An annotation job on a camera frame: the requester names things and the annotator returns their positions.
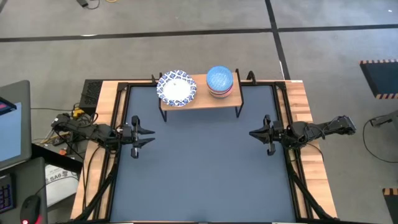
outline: blue bowl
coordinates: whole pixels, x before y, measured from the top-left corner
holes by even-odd
[[[232,72],[224,66],[211,68],[206,76],[207,85],[214,91],[226,91],[234,83]]]

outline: stacked bowl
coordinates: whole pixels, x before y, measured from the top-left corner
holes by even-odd
[[[224,66],[211,68],[206,76],[207,87],[216,98],[227,97],[232,92],[234,78],[232,72]]]

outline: wooden plank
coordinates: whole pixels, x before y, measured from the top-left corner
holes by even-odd
[[[281,80],[266,80],[266,82],[281,82]],[[116,89],[119,81],[104,81],[99,95],[98,106],[96,112],[98,113],[97,123],[110,124],[114,100],[116,97]],[[130,81],[134,83],[151,83],[150,80],[134,80]],[[251,82],[250,80],[242,80],[242,82]],[[290,101],[290,110],[292,112],[293,121],[298,121],[299,119],[304,119],[307,122],[312,122],[312,116],[310,112],[310,107],[308,105],[307,96],[305,94],[304,84],[302,81],[297,80],[286,80],[287,94]],[[124,102],[125,95],[121,96],[121,105],[118,111],[117,121],[121,121],[121,108],[123,108],[122,103]],[[282,97],[281,90],[278,90],[278,97],[280,108],[282,112],[282,117],[284,119],[284,125],[287,126],[286,110],[284,106],[284,101]],[[312,142],[316,147],[319,144],[314,141]],[[88,161],[97,145],[94,142],[89,142],[86,151],[86,157],[84,162],[84,167],[86,169]],[[315,197],[317,202],[325,209],[327,213],[331,216],[336,217],[336,210],[333,203],[333,198],[331,196],[330,187],[326,175],[325,166],[323,165],[321,154],[312,146],[305,146],[302,149],[302,162],[305,173],[305,178],[307,181],[307,186],[311,194]],[[94,194],[98,189],[98,184],[100,181],[100,173],[104,159],[104,150],[99,149],[93,158],[93,162],[90,167],[90,178],[88,181],[87,188],[87,203],[92,199]],[[108,172],[110,171],[112,162],[109,163]],[[306,217],[303,196],[300,190],[297,188],[298,203],[302,217]],[[82,175],[78,185],[78,191],[76,193],[75,203],[73,205],[71,218],[77,217],[82,211],[82,201],[83,201],[83,179]],[[101,203],[101,209],[99,213],[100,218],[104,218],[106,212],[106,204],[108,202],[108,191],[103,196],[103,201]]]
[[[181,107],[169,106],[162,101],[162,110],[195,110],[205,108],[227,108],[242,105],[241,90],[239,88],[238,75],[236,72],[233,73],[234,83],[232,87],[232,93],[228,97],[222,99],[215,98],[210,94],[205,74],[191,75],[191,77],[197,83],[197,93],[195,95],[195,98],[185,106]]]

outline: plate with blue pattern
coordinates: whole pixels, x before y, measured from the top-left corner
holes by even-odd
[[[186,72],[173,70],[159,79],[156,92],[167,105],[185,106],[195,98],[197,84]]]

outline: gray floor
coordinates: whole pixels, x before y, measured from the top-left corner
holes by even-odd
[[[393,0],[272,0],[279,27],[398,23]],[[261,0],[101,0],[99,9],[76,1],[8,0],[0,13],[0,37],[115,34],[165,30],[270,27]],[[374,116],[398,109],[395,100],[375,100],[358,62],[398,58],[398,29],[280,34],[292,79],[304,80],[315,122],[339,114],[352,117],[354,136],[321,141],[338,216],[391,223],[383,187],[398,187],[398,168],[364,149],[362,127]],[[214,65],[253,70],[261,79],[281,79],[272,34],[231,34],[136,39],[0,43],[0,85],[28,79],[32,106],[71,108],[86,78],[147,78],[171,69],[205,73]],[[43,138],[57,112],[33,111],[33,138]],[[396,132],[367,128],[369,148],[398,161]],[[50,223],[66,220],[69,199],[50,212]]]

